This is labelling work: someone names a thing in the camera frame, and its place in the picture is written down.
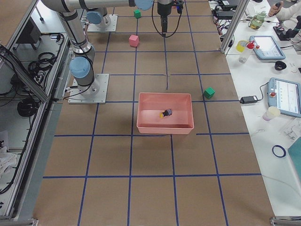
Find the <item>green cube near arm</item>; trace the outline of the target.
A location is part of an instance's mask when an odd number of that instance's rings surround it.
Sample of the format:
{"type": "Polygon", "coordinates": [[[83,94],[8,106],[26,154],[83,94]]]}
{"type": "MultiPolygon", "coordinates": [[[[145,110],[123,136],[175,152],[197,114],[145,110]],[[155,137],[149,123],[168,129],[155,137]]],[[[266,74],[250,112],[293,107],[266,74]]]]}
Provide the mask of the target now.
{"type": "Polygon", "coordinates": [[[135,9],[134,10],[134,17],[136,18],[136,19],[139,19],[139,18],[141,18],[141,11],[139,10],[139,9],[135,9]]]}

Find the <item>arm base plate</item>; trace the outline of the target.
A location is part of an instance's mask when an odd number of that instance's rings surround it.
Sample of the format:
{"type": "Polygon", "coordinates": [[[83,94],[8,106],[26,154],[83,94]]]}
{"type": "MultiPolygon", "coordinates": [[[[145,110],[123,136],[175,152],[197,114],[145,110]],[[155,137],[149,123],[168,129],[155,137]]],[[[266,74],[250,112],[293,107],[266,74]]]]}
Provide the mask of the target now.
{"type": "Polygon", "coordinates": [[[96,14],[94,16],[86,16],[88,22],[87,32],[107,33],[115,32],[117,28],[118,15],[107,14],[101,17],[96,14]]]}
{"type": "Polygon", "coordinates": [[[68,98],[69,104],[105,104],[107,89],[109,84],[109,74],[96,73],[95,80],[89,89],[78,86],[75,79],[73,79],[73,86],[77,88],[70,92],[71,97],[68,98]]]}

